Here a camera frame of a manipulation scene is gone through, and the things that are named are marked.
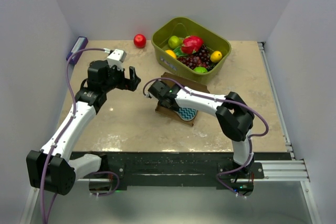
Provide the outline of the blue zigzag sponge cloth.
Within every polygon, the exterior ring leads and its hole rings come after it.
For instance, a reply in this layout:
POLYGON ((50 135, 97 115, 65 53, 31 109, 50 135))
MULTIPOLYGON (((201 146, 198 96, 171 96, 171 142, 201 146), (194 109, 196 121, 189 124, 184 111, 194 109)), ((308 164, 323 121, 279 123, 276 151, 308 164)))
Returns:
POLYGON ((176 113, 182 121, 190 122, 196 118, 198 111, 192 108, 179 108, 176 113))

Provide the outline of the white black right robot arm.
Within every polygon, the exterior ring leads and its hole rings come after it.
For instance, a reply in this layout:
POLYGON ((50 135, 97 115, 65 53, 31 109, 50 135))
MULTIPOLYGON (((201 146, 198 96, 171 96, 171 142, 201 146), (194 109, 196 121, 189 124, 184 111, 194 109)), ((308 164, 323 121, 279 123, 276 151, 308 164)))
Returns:
POLYGON ((176 83, 169 86, 162 79, 155 79, 144 95, 156 98, 159 105, 178 111, 194 109, 217 118, 223 134, 232 141, 234 173, 239 178, 246 178, 253 171, 248 133, 253 126, 254 116, 237 93, 215 95, 193 90, 176 83))

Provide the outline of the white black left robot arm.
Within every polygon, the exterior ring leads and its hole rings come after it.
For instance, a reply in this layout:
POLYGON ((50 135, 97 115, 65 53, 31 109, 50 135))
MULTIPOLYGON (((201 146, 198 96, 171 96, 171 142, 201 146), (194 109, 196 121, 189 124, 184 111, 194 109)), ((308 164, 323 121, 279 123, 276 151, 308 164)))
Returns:
POLYGON ((98 114, 113 89, 135 91, 141 82, 135 67, 130 66, 129 78, 120 62, 97 60, 90 63, 87 78, 74 95, 74 104, 51 139, 26 157, 30 184, 41 190, 66 195, 75 181, 93 174, 103 178, 108 174, 106 155, 89 152, 71 159, 74 146, 89 122, 98 114))

